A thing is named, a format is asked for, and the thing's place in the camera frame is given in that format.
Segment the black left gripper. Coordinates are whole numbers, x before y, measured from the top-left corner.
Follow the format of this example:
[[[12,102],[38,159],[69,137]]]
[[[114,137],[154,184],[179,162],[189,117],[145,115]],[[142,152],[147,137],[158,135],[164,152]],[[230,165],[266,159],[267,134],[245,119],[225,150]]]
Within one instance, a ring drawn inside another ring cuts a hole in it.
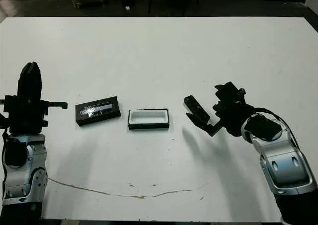
[[[24,96],[28,94],[30,63],[27,63],[18,80],[17,95],[6,95],[0,101],[3,111],[8,113],[8,117],[0,116],[0,128],[9,129],[12,134],[39,134],[43,127],[48,126],[48,122],[44,117],[48,115],[50,107],[60,107],[67,109],[66,102],[49,102],[40,100],[42,92],[41,71],[36,62],[31,63],[30,69],[30,97]]]

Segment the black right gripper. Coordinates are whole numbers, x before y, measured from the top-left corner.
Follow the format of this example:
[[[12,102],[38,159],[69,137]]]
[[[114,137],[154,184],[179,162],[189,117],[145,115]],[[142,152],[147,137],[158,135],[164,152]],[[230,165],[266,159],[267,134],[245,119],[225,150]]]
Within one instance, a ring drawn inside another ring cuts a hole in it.
[[[234,137],[242,136],[242,125],[253,114],[253,106],[238,102],[226,105],[219,101],[217,104],[212,106],[212,109],[214,114],[220,118],[214,126],[207,124],[192,113],[186,113],[186,116],[196,127],[207,132],[211,137],[214,136],[222,127],[224,127],[227,132]]]

